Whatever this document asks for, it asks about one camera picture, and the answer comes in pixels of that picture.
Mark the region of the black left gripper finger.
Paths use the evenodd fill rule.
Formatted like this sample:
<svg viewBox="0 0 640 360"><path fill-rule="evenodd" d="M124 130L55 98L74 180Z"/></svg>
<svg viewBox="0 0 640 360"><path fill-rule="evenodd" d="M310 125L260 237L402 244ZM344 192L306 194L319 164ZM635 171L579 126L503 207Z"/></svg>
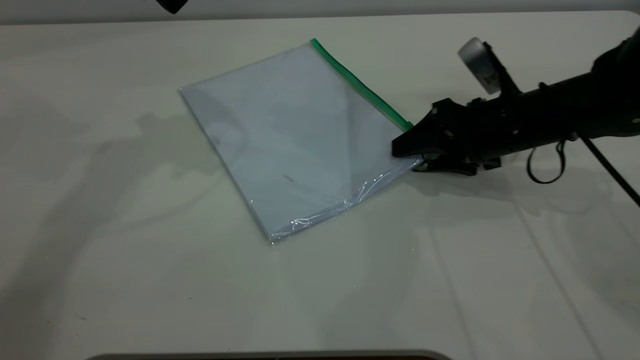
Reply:
<svg viewBox="0 0 640 360"><path fill-rule="evenodd" d="M175 15L189 2L189 0L156 0L168 13Z"/></svg>

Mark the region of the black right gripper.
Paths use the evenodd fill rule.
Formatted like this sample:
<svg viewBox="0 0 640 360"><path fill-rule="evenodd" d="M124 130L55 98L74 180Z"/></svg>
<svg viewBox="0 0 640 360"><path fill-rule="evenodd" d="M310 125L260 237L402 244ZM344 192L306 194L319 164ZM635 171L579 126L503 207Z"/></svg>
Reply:
<svg viewBox="0 0 640 360"><path fill-rule="evenodd" d="M391 142L394 158L423 157L414 173L448 173L472 177L502 167L501 156L483 155L480 130L470 119L470 109L449 98L433 104L419 123Z"/></svg>

